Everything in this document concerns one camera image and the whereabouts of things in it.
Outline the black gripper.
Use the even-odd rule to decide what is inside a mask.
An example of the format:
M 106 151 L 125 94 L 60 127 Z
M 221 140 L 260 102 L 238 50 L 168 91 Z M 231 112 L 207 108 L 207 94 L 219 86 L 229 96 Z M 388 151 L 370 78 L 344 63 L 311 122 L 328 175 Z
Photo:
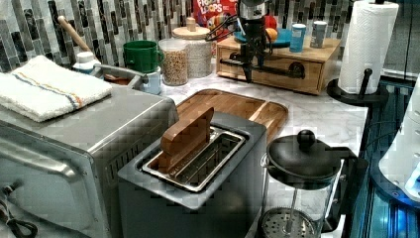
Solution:
M 258 66 L 263 66 L 264 49 L 266 46 L 264 32 L 264 17 L 267 14 L 266 0 L 239 0 L 238 26 L 246 39 L 241 45 L 241 55 L 245 61 L 243 71 L 247 83 L 252 82 L 252 63 L 254 57 L 258 59 Z

